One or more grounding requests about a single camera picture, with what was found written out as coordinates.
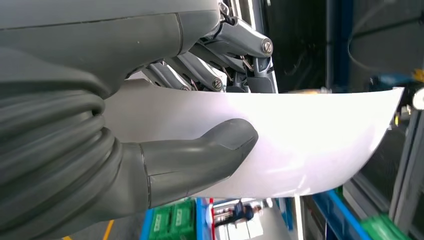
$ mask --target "blue metal frame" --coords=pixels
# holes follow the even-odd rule
[[[155,209],[149,209],[146,211],[144,215],[144,223],[141,228],[141,234],[139,240],[148,240],[150,234],[150,227],[153,222],[153,215],[155,213]]]
[[[339,240],[372,240],[334,190],[315,194],[312,198],[325,217],[326,239],[335,236]]]
[[[280,199],[279,198],[274,198],[274,201],[277,205],[277,207],[282,210],[281,212],[281,217],[284,220],[285,226],[287,227],[287,229],[289,231],[293,230],[293,213],[292,213],[292,199],[289,197],[285,197],[284,198],[284,206],[280,206]]]
[[[348,55],[347,39],[353,30],[354,0],[335,0],[336,5],[334,52],[333,52],[333,83],[340,91],[349,87],[350,58]]]
[[[211,228],[206,223],[206,210],[209,201],[206,198],[196,198],[196,237],[197,240],[212,240]]]

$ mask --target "robotic hand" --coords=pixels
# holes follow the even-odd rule
[[[211,70],[212,66],[227,74],[226,92],[245,93],[249,88],[252,93],[276,93],[271,40],[243,20],[231,16],[222,2],[219,6],[219,25],[200,38],[189,52],[153,63],[143,72],[162,87],[191,90],[198,89],[194,84],[199,83],[208,91],[220,92],[223,84]],[[169,68],[178,74],[171,73]]]
[[[220,17],[216,0],[0,1],[0,240],[61,238],[238,168],[258,139],[245,120],[193,140],[122,143],[102,116],[104,99],[135,69],[204,36],[202,46],[231,50],[228,31],[246,28]],[[229,52],[264,62],[252,73],[267,68],[258,50]]]

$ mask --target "floor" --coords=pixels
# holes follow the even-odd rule
[[[62,240],[138,240],[144,214],[99,222]]]

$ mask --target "yellow floor marking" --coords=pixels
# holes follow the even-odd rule
[[[115,220],[110,220],[109,224],[107,225],[106,231],[104,232],[103,240],[108,240],[109,234],[111,233],[112,226],[114,225]]]

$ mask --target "white sheet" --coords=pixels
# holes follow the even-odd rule
[[[259,140],[226,179],[196,196],[267,198],[338,187],[382,140],[403,89],[351,94],[181,91],[125,81],[106,100],[106,126],[122,142],[195,139],[231,118],[248,120]]]

